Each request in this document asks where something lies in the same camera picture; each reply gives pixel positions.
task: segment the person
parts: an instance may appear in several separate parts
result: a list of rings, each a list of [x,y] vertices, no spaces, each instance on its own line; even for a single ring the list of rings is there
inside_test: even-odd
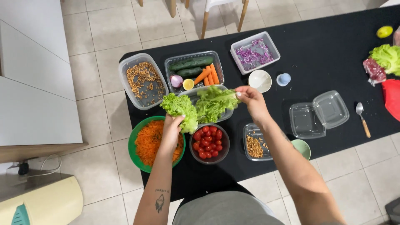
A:
[[[247,104],[254,123],[261,129],[268,149],[292,196],[303,225],[344,225],[339,208],[322,177],[292,145],[270,116],[260,92],[249,86],[235,89]],[[167,224],[172,179],[172,153],[184,116],[167,114],[160,148],[136,212],[134,225]],[[267,224],[283,225],[270,208],[239,184],[185,198],[173,221],[174,225]]]

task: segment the wooden spoon handle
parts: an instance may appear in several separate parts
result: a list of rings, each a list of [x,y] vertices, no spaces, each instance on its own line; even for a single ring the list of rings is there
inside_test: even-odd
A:
[[[362,125],[364,126],[365,134],[367,135],[368,138],[371,138],[370,130],[368,130],[367,123],[365,120],[362,120]]]

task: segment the tile floor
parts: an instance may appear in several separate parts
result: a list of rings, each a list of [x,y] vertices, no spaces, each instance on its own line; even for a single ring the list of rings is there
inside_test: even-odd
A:
[[[384,0],[250,0],[242,31],[375,8]],[[205,0],[190,8],[177,0],[170,17],[164,0],[65,0],[64,26],[82,135],[89,143],[62,156],[61,174],[73,174],[84,196],[75,224],[132,224],[143,183],[127,150],[130,127],[118,61],[126,52],[199,39]],[[237,32],[241,0],[210,10],[206,38]],[[312,160],[352,225],[388,219],[384,205],[400,197],[400,133]],[[278,171],[240,184],[286,225],[300,224]],[[170,218],[179,202],[170,206]]]

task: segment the green lettuce leaf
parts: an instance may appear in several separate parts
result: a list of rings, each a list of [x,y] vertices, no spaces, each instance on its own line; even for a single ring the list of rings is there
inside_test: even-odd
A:
[[[193,134],[197,130],[197,112],[196,108],[192,105],[190,98],[187,95],[180,97],[174,93],[170,93],[163,97],[160,106],[173,117],[186,115],[185,119],[180,124],[182,128],[181,133]]]
[[[240,103],[234,90],[221,90],[215,86],[198,91],[197,96],[200,96],[196,102],[199,123],[216,123],[225,109],[233,110]]]
[[[370,58],[383,67],[386,74],[400,76],[400,46],[383,44],[370,51]]]

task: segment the black table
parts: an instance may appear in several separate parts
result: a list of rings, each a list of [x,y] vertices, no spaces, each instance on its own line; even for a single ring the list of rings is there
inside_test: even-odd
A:
[[[399,15],[400,6],[366,10],[130,52],[121,60],[140,52],[147,53],[165,76],[164,61],[167,58],[214,50],[221,60],[224,85],[236,88],[247,85],[248,75],[242,76],[239,72],[230,54],[231,45],[267,31],[281,58],[263,70],[268,71],[273,80],[287,72],[292,81],[285,87],[278,86],[274,81],[263,96],[271,116],[289,138],[292,134],[289,107],[294,103],[312,102],[314,97],[336,90],[349,109],[350,118],[346,123],[327,130],[326,137],[306,140],[311,147],[311,159],[315,159],[400,132],[400,122],[384,107],[381,86],[372,87],[367,82],[368,76],[362,66],[370,50],[392,43],[392,36],[378,39],[375,33],[384,25],[396,29],[400,25]],[[127,102],[132,127],[146,117],[165,115],[161,107],[142,111],[135,108],[128,97]],[[366,137],[361,119],[354,110],[357,102],[364,105],[363,116],[371,132],[370,139]],[[242,132],[244,125],[250,122],[246,105],[241,103],[232,117],[218,123],[227,131],[231,142],[228,155],[217,165],[198,163],[187,146],[182,160],[173,168],[171,201],[276,170],[273,161],[253,162],[245,156]],[[149,175],[142,171],[144,185]]]

